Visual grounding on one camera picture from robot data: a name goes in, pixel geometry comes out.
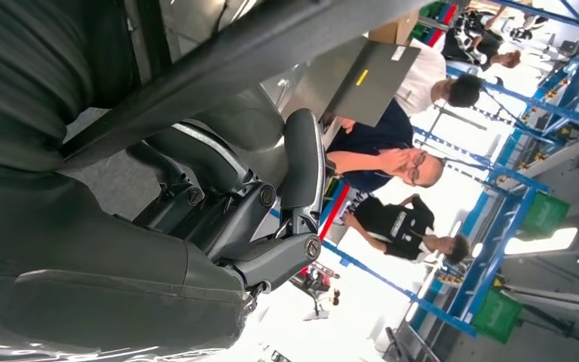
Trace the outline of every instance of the hand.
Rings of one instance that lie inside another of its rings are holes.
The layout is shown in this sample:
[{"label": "hand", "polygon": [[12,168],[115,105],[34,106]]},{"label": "hand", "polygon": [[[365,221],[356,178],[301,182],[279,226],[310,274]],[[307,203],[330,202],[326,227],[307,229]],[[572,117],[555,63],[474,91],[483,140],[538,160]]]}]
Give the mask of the hand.
[{"label": "hand", "polygon": [[492,26],[494,26],[494,23],[496,23],[496,18],[493,17],[492,19],[489,19],[485,22],[485,30],[490,30],[492,28]]},{"label": "hand", "polygon": [[347,225],[353,229],[358,229],[360,227],[360,222],[358,222],[358,219],[356,219],[356,217],[352,213],[350,213],[349,211],[345,211],[342,219],[343,219],[343,222],[345,223],[345,225]]},{"label": "hand", "polygon": [[381,164],[379,170],[388,175],[396,175],[407,166],[409,155],[402,149],[383,149],[378,160]]},{"label": "hand", "polygon": [[354,128],[354,125],[356,124],[356,121],[353,119],[349,119],[346,117],[341,117],[340,115],[336,116],[336,119],[341,122],[341,127],[343,127],[343,129],[345,130],[345,133],[349,134],[352,129]]}]

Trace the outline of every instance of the ceiling light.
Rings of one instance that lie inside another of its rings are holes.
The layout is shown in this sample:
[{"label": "ceiling light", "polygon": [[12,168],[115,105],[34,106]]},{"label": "ceiling light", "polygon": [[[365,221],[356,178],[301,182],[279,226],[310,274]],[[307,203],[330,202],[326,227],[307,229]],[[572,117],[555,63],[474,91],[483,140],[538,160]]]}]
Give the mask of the ceiling light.
[{"label": "ceiling light", "polygon": [[566,228],[556,230],[553,236],[547,239],[522,241],[517,238],[512,238],[505,247],[505,253],[510,255],[564,250],[571,246],[577,233],[577,228]]},{"label": "ceiling light", "polygon": [[474,259],[477,258],[482,251],[483,251],[483,243],[478,243],[474,245],[473,250],[471,251],[471,257]]}]

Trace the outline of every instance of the black car seat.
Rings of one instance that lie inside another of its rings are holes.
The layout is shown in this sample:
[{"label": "black car seat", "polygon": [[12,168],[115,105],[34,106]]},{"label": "black car seat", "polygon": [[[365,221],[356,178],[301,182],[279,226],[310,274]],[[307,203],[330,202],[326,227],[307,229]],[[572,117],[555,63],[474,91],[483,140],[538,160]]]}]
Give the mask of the black car seat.
[{"label": "black car seat", "polygon": [[0,345],[189,351],[240,333],[238,278],[54,172],[66,125],[138,85],[130,47],[114,2],[0,1]]}]

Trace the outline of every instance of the green crate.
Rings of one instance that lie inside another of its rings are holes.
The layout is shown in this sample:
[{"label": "green crate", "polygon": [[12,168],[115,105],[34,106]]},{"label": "green crate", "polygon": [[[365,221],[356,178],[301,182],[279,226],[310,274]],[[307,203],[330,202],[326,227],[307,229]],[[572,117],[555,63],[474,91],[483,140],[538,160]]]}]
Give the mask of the green crate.
[{"label": "green crate", "polygon": [[538,192],[519,230],[527,238],[549,238],[562,224],[569,207],[563,200]]},{"label": "green crate", "polygon": [[521,302],[498,290],[490,289],[471,325],[478,333],[506,344],[518,324],[520,312]]}]

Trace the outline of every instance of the open laptop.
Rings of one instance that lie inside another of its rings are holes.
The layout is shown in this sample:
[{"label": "open laptop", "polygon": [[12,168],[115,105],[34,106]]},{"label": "open laptop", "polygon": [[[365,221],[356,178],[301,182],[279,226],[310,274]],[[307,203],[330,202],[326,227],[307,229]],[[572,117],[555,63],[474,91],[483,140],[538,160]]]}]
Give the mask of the open laptop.
[{"label": "open laptop", "polygon": [[418,48],[368,40],[327,113],[376,126],[418,53]]}]

